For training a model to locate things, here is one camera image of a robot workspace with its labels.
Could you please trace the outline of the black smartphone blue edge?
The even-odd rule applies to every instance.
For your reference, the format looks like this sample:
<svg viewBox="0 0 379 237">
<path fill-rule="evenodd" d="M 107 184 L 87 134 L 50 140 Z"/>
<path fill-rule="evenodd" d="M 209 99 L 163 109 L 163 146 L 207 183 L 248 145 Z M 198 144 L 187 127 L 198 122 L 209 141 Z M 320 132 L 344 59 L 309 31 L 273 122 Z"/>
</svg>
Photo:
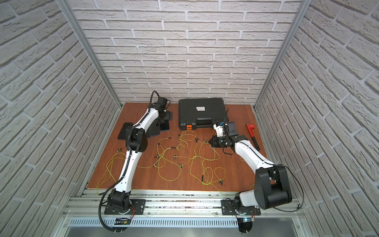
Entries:
<svg viewBox="0 0 379 237">
<path fill-rule="evenodd" d="M 164 120 L 173 120 L 173 114 L 170 111 L 165 112 Z"/>
</svg>

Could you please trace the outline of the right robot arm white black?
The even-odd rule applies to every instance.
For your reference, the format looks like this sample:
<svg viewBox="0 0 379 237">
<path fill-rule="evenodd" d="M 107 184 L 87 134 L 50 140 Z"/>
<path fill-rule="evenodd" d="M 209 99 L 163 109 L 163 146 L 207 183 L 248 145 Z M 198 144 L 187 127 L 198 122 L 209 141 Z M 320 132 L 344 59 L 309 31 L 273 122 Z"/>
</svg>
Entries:
<svg viewBox="0 0 379 237">
<path fill-rule="evenodd" d="M 260 147 L 253 136 L 250 141 L 238 134 L 234 122 L 220 122 L 213 125 L 216 131 L 209 144 L 213 148 L 231 148 L 254 171 L 254 189 L 236 194 L 234 206 L 242 208 L 259 206 L 261 209 L 275 208 L 292 201 L 286 167 L 276 165 L 260 153 Z"/>
</svg>

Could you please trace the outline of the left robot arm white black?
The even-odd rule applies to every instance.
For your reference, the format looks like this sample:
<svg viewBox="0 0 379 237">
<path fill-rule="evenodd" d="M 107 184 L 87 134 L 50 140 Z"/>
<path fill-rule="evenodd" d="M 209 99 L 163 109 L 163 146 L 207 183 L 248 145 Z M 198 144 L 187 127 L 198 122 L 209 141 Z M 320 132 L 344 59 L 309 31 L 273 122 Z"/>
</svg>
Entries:
<svg viewBox="0 0 379 237">
<path fill-rule="evenodd" d="M 159 96 L 157 102 L 150 102 L 144 116 L 136 123 L 125 128 L 125 145 L 128 150 L 121 176 L 107 198 L 106 214 L 126 214 L 131 209 L 129 200 L 132 180 L 139 159 L 148 147 L 148 139 L 169 130 L 172 113 L 167 110 L 168 100 Z"/>
</svg>

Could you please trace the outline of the red pipe wrench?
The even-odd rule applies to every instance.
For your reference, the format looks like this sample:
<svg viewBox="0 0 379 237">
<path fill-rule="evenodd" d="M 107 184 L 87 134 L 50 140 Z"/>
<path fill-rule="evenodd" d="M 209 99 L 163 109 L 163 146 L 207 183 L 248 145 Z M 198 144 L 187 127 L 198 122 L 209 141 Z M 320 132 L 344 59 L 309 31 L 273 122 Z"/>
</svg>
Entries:
<svg viewBox="0 0 379 237">
<path fill-rule="evenodd" d="M 256 140 L 255 135 L 254 135 L 255 125 L 252 124 L 252 123 L 249 123 L 249 124 L 246 124 L 246 127 L 247 127 L 247 129 L 248 129 L 248 131 L 249 131 L 249 134 L 250 134 L 251 138 L 252 138 L 252 141 L 253 141 L 253 143 L 254 143 L 254 147 L 255 147 L 256 150 L 259 152 L 259 151 L 260 151 L 260 146 L 259 146 L 259 144 L 258 144 L 258 142 L 257 142 L 257 140 Z"/>
</svg>

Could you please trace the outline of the black plastic tool case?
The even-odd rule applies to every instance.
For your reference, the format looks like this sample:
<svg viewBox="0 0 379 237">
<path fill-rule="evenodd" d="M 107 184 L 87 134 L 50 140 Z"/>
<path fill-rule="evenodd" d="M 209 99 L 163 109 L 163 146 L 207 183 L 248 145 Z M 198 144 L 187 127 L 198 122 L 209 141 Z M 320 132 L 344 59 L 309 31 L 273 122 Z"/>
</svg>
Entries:
<svg viewBox="0 0 379 237">
<path fill-rule="evenodd" d="M 179 101 L 179 129 L 196 130 L 229 121 L 222 98 L 186 98 Z"/>
</svg>

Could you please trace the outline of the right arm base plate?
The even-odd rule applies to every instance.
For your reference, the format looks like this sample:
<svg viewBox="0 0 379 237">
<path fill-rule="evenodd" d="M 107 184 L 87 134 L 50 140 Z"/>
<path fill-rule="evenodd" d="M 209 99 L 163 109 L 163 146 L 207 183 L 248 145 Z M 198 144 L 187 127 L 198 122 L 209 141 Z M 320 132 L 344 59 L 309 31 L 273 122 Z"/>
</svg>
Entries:
<svg viewBox="0 0 379 237">
<path fill-rule="evenodd" d="M 224 216 L 259 216 L 261 210 L 258 206 L 243 206 L 237 204 L 233 199 L 226 198 L 221 200 L 221 210 Z"/>
</svg>

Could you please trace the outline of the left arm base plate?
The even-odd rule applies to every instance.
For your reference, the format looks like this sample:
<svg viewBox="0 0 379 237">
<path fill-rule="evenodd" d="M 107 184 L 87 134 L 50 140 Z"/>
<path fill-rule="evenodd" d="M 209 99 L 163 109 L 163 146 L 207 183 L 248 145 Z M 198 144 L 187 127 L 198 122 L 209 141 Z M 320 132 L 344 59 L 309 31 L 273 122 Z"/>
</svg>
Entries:
<svg viewBox="0 0 379 237">
<path fill-rule="evenodd" d="M 142 215 L 145 209 L 145 199 L 127 199 L 121 204 L 116 201 L 109 201 L 105 207 L 105 215 Z"/>
</svg>

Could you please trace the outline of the aluminium rail frame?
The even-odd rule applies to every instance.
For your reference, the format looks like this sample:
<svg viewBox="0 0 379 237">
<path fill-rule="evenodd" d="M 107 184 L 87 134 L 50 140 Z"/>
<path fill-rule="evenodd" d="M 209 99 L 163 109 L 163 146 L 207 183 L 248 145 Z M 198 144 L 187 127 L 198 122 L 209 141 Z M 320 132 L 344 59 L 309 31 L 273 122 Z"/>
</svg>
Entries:
<svg viewBox="0 0 379 237">
<path fill-rule="evenodd" d="M 63 209 L 62 217 L 98 217 L 100 193 L 104 189 L 85 189 L 79 197 L 71 197 Z M 217 218 L 226 206 L 221 200 L 231 200 L 234 192 L 132 190 L 131 199 L 144 199 L 144 212 L 136 217 L 164 218 Z"/>
</svg>

